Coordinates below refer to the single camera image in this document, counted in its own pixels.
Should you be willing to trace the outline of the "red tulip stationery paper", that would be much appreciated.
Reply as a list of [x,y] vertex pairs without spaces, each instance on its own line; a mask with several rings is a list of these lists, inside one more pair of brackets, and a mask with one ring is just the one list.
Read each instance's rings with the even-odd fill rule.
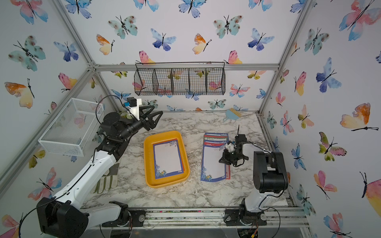
[[229,136],[225,135],[204,135],[204,137],[210,137],[210,138],[229,138]]

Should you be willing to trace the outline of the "red stationery paper bottom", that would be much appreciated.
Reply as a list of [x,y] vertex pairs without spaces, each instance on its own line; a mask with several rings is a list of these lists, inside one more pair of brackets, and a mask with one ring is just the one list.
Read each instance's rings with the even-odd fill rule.
[[230,165],[225,165],[226,179],[231,179],[231,169]]

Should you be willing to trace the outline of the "blue stationery paper bottom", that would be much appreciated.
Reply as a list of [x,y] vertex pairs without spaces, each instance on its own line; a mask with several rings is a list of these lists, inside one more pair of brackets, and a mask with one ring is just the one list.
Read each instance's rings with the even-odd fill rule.
[[224,149],[224,144],[207,143],[203,145],[201,181],[218,182],[226,179],[226,165],[219,162]]

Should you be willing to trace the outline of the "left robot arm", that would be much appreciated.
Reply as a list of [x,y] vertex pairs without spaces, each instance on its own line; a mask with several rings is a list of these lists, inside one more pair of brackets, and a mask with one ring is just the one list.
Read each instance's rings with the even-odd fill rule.
[[51,198],[42,198],[36,207],[40,230],[56,238],[80,238],[95,226],[125,227],[133,224],[127,204],[111,201],[105,206],[82,209],[86,197],[102,176],[123,156],[131,138],[140,129],[156,128],[162,111],[153,106],[137,107],[139,117],[122,118],[108,113],[100,124],[104,138],[83,169]]

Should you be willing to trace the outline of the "blue floral stationery paper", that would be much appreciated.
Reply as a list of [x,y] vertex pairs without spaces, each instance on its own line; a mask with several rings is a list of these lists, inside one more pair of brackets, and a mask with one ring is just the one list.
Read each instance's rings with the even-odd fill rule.
[[209,135],[209,136],[224,136],[224,137],[228,137],[229,136],[228,133],[211,133],[211,132],[206,132],[204,135]]

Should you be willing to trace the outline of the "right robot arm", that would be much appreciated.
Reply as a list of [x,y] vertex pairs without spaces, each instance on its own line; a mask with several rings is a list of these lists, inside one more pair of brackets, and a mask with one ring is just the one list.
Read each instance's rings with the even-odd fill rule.
[[235,136],[223,150],[220,164],[235,168],[246,161],[253,161],[253,182],[255,188],[242,200],[238,209],[226,209],[226,226],[265,226],[265,209],[272,198],[278,198],[288,188],[287,170],[281,152],[271,152],[247,140],[244,134]]

